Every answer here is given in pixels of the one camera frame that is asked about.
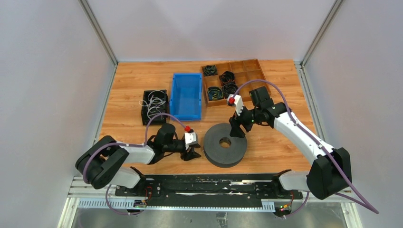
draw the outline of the white wall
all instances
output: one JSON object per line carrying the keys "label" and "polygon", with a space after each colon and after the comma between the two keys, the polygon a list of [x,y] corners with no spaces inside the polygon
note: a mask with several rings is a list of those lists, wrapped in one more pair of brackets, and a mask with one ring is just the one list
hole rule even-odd
{"label": "white wall", "polygon": [[334,0],[89,0],[119,61],[301,60]]}
{"label": "white wall", "polygon": [[346,0],[307,66],[327,137],[349,150],[365,228],[401,227],[403,2]]}
{"label": "white wall", "polygon": [[57,226],[113,73],[78,1],[0,7],[0,227]]}

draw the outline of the perforated metal strip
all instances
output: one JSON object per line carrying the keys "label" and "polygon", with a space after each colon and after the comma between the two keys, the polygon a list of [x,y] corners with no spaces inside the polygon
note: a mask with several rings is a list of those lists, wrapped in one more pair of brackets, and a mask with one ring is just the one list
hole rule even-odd
{"label": "perforated metal strip", "polygon": [[[135,209],[134,199],[109,199],[111,206],[115,209]],[[81,198],[78,208],[108,208],[105,199]],[[274,202],[263,201],[260,208],[223,208],[223,207],[166,207],[148,206],[139,208],[144,210],[196,210],[196,211],[252,211],[252,212],[274,212]]]}

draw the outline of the black box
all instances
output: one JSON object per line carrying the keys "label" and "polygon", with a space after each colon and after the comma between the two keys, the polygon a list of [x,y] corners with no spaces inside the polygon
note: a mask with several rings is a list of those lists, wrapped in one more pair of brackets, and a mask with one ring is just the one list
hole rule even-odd
{"label": "black box", "polygon": [[[150,109],[152,109],[152,110],[150,111],[149,115],[151,117],[153,117],[156,113],[169,113],[169,110],[168,110],[169,103],[168,103],[168,95],[166,94],[166,89],[146,90],[143,93],[143,100],[145,102],[147,102],[147,104],[148,104],[148,103],[150,103],[149,98],[151,98],[153,96],[162,99],[163,101],[165,101],[165,103],[161,106],[159,106],[158,104],[155,104],[155,105],[152,104],[150,106]],[[143,121],[143,125],[147,125],[148,122],[150,121],[150,119],[147,116],[148,107],[145,106],[145,102],[143,102],[143,107],[141,108],[141,119]],[[164,124],[164,123],[166,123],[166,117],[167,117],[166,115],[158,116],[151,122],[150,125]]]}

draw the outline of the red cap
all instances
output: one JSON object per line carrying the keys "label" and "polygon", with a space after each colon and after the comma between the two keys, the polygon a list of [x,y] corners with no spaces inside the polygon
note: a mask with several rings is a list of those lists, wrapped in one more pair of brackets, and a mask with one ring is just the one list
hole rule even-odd
{"label": "red cap", "polygon": [[230,97],[230,99],[228,100],[230,104],[233,104],[235,102],[235,98]]}

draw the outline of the black cable bundle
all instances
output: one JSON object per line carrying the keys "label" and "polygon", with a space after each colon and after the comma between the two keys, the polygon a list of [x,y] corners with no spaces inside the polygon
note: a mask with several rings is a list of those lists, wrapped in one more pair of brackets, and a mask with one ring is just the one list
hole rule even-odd
{"label": "black cable bundle", "polygon": [[235,83],[235,75],[231,71],[225,71],[224,74],[220,75],[220,81],[222,85]]}
{"label": "black cable bundle", "polygon": [[224,98],[224,95],[222,94],[222,91],[219,87],[212,86],[207,89],[209,92],[209,100],[221,100]]}
{"label": "black cable bundle", "polygon": [[203,68],[204,76],[217,75],[217,68],[215,65],[207,65]]}
{"label": "black cable bundle", "polygon": [[222,90],[224,91],[224,97],[228,98],[231,94],[235,94],[237,89],[238,89],[238,86],[235,85],[234,82],[225,84],[224,87],[222,88]]}

